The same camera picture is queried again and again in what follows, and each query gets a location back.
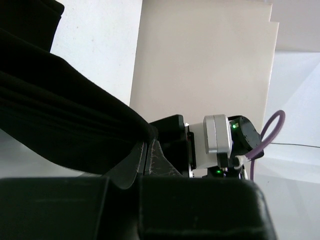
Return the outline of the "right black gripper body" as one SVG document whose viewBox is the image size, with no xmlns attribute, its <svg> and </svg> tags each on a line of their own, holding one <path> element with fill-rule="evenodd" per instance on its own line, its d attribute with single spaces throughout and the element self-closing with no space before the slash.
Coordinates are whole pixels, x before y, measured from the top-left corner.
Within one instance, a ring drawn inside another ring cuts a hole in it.
<svg viewBox="0 0 320 240">
<path fill-rule="evenodd" d="M 247 179 L 245 166 L 236 157 L 254 150 L 262 142 L 262 137 L 248 118 L 242 115 L 227 118 L 232 138 L 230 156 L 206 153 L 203 121 L 188 124 L 182 115 L 176 114 L 151 125 L 158 131 L 164 157 L 183 176 L 193 178 L 197 170 L 206 170 L 205 178 Z"/>
</svg>

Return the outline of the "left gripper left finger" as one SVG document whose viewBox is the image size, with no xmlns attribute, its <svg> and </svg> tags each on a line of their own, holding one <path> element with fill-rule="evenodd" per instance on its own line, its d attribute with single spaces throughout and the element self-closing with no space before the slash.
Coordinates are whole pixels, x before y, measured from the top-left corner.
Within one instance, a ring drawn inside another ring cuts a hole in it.
<svg viewBox="0 0 320 240">
<path fill-rule="evenodd" d="M 0 181 L 3 240 L 137 240 L 138 193 L 147 145 L 103 176 Z"/>
</svg>

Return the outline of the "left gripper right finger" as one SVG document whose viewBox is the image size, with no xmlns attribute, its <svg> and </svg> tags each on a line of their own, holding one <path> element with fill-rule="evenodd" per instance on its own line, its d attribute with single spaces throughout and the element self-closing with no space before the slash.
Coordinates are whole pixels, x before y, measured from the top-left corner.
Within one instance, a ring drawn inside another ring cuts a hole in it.
<svg viewBox="0 0 320 240">
<path fill-rule="evenodd" d="M 151 173 L 139 179 L 142 240 L 274 240 L 260 188 L 236 178 L 187 178 L 167 163 L 160 143 L 148 149 Z"/>
</svg>

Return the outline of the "black skirt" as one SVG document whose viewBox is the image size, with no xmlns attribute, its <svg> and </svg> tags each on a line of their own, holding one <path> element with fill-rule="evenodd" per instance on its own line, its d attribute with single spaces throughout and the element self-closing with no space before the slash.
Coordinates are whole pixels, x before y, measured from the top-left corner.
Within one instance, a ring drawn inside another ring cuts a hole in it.
<svg viewBox="0 0 320 240">
<path fill-rule="evenodd" d="M 0 127 L 62 167 L 105 174 L 157 129 L 51 54 L 64 12 L 54 0 L 0 3 Z"/>
</svg>

